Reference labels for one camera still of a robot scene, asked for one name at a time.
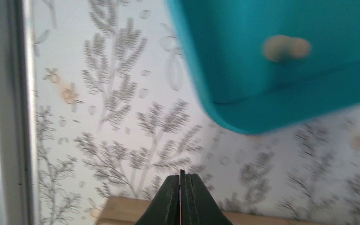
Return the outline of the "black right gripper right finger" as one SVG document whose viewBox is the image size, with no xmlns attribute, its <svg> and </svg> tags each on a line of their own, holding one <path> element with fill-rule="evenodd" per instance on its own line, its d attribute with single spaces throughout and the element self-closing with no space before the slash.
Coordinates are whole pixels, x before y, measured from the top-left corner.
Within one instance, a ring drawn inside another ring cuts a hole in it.
<svg viewBox="0 0 360 225">
<path fill-rule="evenodd" d="M 182 225 L 232 225 L 198 174 L 180 171 L 180 223 Z"/>
</svg>

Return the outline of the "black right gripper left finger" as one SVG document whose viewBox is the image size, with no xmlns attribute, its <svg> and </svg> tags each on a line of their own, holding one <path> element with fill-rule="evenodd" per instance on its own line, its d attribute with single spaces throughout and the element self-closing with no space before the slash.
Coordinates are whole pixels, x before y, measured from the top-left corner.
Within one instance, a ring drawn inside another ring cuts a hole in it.
<svg viewBox="0 0 360 225">
<path fill-rule="evenodd" d="M 180 224 L 180 177 L 168 176 L 135 225 Z"/>
</svg>

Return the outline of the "teal plastic tray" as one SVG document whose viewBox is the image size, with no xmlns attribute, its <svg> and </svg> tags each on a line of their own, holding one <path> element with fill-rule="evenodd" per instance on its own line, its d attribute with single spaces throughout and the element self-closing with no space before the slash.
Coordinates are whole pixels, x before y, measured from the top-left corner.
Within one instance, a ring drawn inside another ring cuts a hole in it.
<svg viewBox="0 0 360 225">
<path fill-rule="evenodd" d="M 360 0 L 169 0 L 202 108 L 218 125 L 260 134 L 360 103 Z M 272 62 L 274 35 L 310 54 Z"/>
</svg>

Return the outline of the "light pawn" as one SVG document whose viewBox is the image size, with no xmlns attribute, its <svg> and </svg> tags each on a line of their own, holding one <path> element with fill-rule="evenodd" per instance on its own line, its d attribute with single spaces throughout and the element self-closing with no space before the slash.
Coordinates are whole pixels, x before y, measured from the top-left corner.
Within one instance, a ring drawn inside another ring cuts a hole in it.
<svg viewBox="0 0 360 225">
<path fill-rule="evenodd" d="M 299 60 L 311 52 L 311 44 L 299 37 L 274 35 L 265 40 L 262 45 L 263 56 L 272 62 Z"/>
</svg>

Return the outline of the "wooden chessboard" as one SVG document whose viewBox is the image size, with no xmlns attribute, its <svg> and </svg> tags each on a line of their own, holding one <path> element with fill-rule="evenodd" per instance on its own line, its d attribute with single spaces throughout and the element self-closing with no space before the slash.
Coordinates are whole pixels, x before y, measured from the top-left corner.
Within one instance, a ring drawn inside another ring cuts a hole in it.
<svg viewBox="0 0 360 225">
<path fill-rule="evenodd" d="M 96 220 L 97 225 L 133 225 L 145 212 L 149 201 L 110 197 Z M 317 225 L 292 219 L 224 212 L 234 225 Z"/>
</svg>

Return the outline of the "floral patterned table mat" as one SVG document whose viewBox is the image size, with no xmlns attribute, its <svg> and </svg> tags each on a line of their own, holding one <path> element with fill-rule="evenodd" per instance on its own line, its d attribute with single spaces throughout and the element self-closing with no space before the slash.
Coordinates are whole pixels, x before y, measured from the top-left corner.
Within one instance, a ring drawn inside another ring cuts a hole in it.
<svg viewBox="0 0 360 225">
<path fill-rule="evenodd" d="M 33 0 L 40 225 L 197 173 L 226 211 L 360 225 L 360 107 L 262 136 L 200 108 L 161 0 Z"/>
</svg>

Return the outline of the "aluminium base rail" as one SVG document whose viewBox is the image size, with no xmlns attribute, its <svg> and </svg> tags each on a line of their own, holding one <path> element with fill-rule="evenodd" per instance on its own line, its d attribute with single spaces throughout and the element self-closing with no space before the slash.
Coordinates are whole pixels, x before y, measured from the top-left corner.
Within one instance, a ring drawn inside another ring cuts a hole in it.
<svg viewBox="0 0 360 225">
<path fill-rule="evenodd" d="M 0 225 L 28 225 L 27 75 L 23 3 L 0 0 Z"/>
</svg>

